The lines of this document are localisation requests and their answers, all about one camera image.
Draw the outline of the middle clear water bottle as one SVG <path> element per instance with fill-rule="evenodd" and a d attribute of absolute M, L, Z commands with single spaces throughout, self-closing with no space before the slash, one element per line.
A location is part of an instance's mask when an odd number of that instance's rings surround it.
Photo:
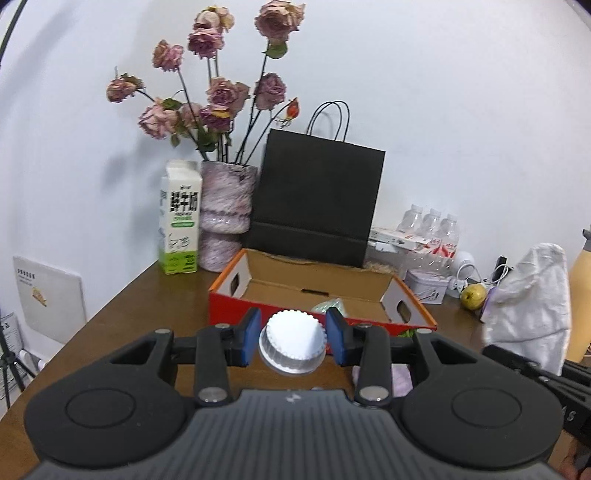
<path fill-rule="evenodd" d="M 433 239 L 439 230 L 442 213 L 436 209 L 431 209 L 430 212 L 422 219 L 416 234 L 425 239 Z"/>

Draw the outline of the white leaflet board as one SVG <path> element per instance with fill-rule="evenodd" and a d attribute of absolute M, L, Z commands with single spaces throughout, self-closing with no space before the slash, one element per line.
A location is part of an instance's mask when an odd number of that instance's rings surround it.
<path fill-rule="evenodd" d="M 81 278 L 21 256 L 13 265 L 26 325 L 66 344 L 87 322 Z"/>

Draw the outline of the white round lid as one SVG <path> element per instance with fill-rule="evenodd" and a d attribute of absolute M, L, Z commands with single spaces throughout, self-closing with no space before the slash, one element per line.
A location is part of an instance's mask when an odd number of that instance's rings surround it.
<path fill-rule="evenodd" d="M 317 318 L 300 310 L 274 313 L 259 335 L 260 357 L 281 374 L 311 374 L 321 366 L 325 351 L 325 328 Z"/>

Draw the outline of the red orange cardboard box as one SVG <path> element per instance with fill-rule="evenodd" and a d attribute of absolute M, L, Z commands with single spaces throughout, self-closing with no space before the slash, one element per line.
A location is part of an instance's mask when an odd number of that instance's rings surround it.
<path fill-rule="evenodd" d="M 276 312 L 315 311 L 322 302 L 339 300 L 351 324 L 372 323 L 393 335 L 438 324 L 398 277 L 366 269 L 273 256 L 242 249 L 211 284 L 208 316 L 212 325 L 236 324 L 250 308 L 266 322 Z"/>

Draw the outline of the white small desk fan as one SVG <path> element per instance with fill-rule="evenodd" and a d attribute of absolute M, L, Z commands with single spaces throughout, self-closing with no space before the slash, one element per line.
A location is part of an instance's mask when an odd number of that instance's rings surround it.
<path fill-rule="evenodd" d="M 459 298 L 468 285 L 468 280 L 478 273 L 472 254 L 458 250 L 449 267 L 447 294 Z"/>

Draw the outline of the iridescent white plastic bag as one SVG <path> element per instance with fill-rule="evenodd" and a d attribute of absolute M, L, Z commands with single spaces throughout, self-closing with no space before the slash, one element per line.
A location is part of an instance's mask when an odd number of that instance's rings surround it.
<path fill-rule="evenodd" d="M 331 309 L 335 308 L 339 311 L 343 318 L 346 318 L 348 312 L 346 312 L 346 305 L 341 298 L 332 298 L 329 300 L 322 301 L 311 308 L 310 313 L 318 318 L 325 318 L 325 314 Z"/>

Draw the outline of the clear water bottle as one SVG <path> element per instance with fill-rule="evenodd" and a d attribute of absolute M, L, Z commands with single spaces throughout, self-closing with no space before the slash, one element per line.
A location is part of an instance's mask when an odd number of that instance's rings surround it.
<path fill-rule="evenodd" d="M 442 213 L 436 209 L 431 209 L 430 212 L 422 219 L 416 234 L 425 239 L 433 239 L 439 230 Z"/>
<path fill-rule="evenodd" d="M 405 234 L 414 234 L 422 223 L 422 217 L 423 208 L 413 204 L 411 208 L 404 213 L 397 230 Z"/>
<path fill-rule="evenodd" d="M 448 214 L 441 221 L 436 238 L 439 240 L 439 243 L 434 250 L 434 254 L 441 257 L 444 261 L 453 260 L 456 256 L 460 240 L 458 218 L 455 215 Z"/>

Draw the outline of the left clear water bottle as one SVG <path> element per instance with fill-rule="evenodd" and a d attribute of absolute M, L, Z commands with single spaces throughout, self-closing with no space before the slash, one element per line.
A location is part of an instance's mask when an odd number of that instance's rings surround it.
<path fill-rule="evenodd" d="M 414 234 L 422 223 L 422 217 L 423 208 L 413 204 L 411 208 L 404 213 L 397 230 L 405 234 Z"/>

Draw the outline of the black studio light stand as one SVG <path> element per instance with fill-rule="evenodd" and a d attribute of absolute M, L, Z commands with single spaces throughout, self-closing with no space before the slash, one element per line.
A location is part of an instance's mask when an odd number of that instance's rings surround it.
<path fill-rule="evenodd" d="M 4 401 L 6 410 L 11 407 L 10 397 L 10 378 L 13 379 L 15 385 L 20 392 L 24 392 L 26 389 L 25 382 L 23 380 L 24 373 L 30 379 L 35 379 L 36 374 L 29 369 L 25 363 L 17 357 L 17 355 L 9 348 L 7 340 L 3 331 L 0 331 L 0 345 L 1 345 L 1 377 L 2 386 L 4 392 Z"/>

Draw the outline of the white green milk carton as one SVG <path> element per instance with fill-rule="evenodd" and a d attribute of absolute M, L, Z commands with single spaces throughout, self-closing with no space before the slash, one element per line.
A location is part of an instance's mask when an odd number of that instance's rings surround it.
<path fill-rule="evenodd" d="M 158 228 L 158 263 L 166 275 L 197 272 L 201 187 L 197 162 L 166 163 Z"/>

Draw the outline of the yellow green apple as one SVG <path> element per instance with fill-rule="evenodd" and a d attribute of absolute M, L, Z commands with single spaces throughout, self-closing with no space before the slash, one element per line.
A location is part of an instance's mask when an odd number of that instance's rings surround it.
<path fill-rule="evenodd" d="M 487 288 L 482 283 L 469 284 L 460 295 L 461 305 L 469 311 L 483 307 L 488 296 Z"/>

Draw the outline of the dried pink rose bouquet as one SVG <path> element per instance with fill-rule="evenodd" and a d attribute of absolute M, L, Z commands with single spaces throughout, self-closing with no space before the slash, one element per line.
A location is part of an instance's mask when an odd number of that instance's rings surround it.
<path fill-rule="evenodd" d="M 288 40 L 300 30 L 304 17 L 304 3 L 269 1 L 260 7 L 254 25 L 266 45 L 259 78 L 249 86 L 223 77 L 219 69 L 224 36 L 235 27 L 235 16 L 224 6 L 207 6 L 195 16 L 184 45 L 162 39 L 152 51 L 152 67 L 178 77 L 177 93 L 167 98 L 152 96 L 143 80 L 116 72 L 106 87 L 106 99 L 119 104 L 140 95 L 149 101 L 138 117 L 138 126 L 146 135 L 167 140 L 174 147 L 188 139 L 204 161 L 214 152 L 217 162 L 245 166 L 252 158 L 246 151 L 247 140 L 264 112 L 270 114 L 267 124 L 281 128 L 290 126 L 300 114 L 297 98 L 287 98 L 287 84 L 279 74 L 270 72 L 267 64 L 287 55 Z M 205 63 L 204 104 L 190 100 L 181 72 L 185 53 Z"/>

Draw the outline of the purple woven drawstring bag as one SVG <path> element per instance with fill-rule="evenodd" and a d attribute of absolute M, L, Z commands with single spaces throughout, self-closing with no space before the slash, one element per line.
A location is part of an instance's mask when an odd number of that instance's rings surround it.
<path fill-rule="evenodd" d="M 412 389 L 410 371 L 406 365 L 379 363 L 353 366 L 353 384 L 356 398 L 363 402 L 382 403 L 393 398 L 405 397 Z"/>

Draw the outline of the clear seed container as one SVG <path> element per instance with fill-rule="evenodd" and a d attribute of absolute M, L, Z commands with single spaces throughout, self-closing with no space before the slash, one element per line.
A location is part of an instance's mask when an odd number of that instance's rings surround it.
<path fill-rule="evenodd" d="M 406 256 L 405 249 L 394 247 L 389 243 L 370 241 L 367 245 L 363 267 L 404 279 L 407 273 Z"/>

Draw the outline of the right clear water bottle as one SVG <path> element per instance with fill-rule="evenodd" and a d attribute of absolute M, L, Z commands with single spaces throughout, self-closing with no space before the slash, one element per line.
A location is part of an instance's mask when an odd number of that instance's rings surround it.
<path fill-rule="evenodd" d="M 439 243 L 434 250 L 434 254 L 441 257 L 444 261 L 453 260 L 456 256 L 460 240 L 458 218 L 455 215 L 448 214 L 441 221 L 436 238 L 439 240 Z"/>

